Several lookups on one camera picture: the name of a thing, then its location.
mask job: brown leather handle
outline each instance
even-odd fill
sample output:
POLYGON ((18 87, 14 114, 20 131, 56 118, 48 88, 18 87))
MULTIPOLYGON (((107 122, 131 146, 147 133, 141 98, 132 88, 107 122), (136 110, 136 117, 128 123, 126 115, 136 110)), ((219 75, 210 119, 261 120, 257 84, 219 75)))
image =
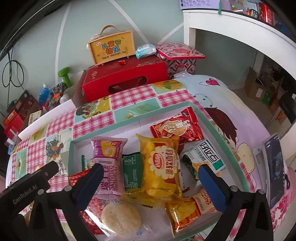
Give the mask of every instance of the brown leather handle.
POLYGON ((104 30, 106 30, 107 28, 115 28, 115 29, 116 29, 117 31, 119 31, 119 32, 124 32, 124 30, 121 31, 121 30, 119 30, 118 28, 116 28, 116 27, 113 26, 113 25, 107 25, 107 26, 103 27, 103 29, 102 29, 101 33, 99 34, 98 38, 102 35, 102 33, 104 32, 104 30))

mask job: pink heart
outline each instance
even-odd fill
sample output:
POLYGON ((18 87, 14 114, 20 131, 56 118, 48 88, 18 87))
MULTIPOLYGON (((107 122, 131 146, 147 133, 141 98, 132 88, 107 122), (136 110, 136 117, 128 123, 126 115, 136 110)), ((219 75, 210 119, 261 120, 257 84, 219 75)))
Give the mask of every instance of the pink heart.
POLYGON ((216 80, 209 79, 206 81, 207 84, 209 85, 219 85, 219 83, 216 80))

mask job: green dumbbell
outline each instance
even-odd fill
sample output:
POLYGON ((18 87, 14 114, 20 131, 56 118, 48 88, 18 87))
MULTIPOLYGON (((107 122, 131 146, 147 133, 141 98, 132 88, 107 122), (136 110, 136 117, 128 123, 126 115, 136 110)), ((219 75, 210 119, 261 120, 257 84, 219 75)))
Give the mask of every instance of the green dumbbell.
POLYGON ((66 84, 67 88, 70 88, 72 86, 71 81, 69 79, 68 73, 70 72, 70 68, 69 67, 65 67, 63 69, 61 69, 57 75, 58 77, 63 78, 64 83, 66 84))

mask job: purple plastic basket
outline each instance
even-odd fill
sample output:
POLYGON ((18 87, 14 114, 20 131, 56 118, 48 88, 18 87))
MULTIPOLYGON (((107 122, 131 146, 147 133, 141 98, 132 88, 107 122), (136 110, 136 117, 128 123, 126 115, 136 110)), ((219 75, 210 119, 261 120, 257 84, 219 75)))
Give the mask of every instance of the purple plastic basket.
MULTIPOLYGON (((230 3, 228 0, 221 0, 222 9, 230 10, 230 3)), ((179 0, 180 9, 191 8, 219 8, 219 0, 179 0)))

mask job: patterned tin box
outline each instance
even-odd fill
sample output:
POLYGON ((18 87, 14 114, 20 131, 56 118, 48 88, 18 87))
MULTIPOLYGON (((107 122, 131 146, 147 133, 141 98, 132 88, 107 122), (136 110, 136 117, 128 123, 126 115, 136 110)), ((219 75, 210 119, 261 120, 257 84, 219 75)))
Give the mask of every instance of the patterned tin box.
POLYGON ((165 61, 170 79, 174 74, 187 70, 195 74, 197 59, 205 59, 205 55, 186 44, 156 44, 156 56, 165 61))

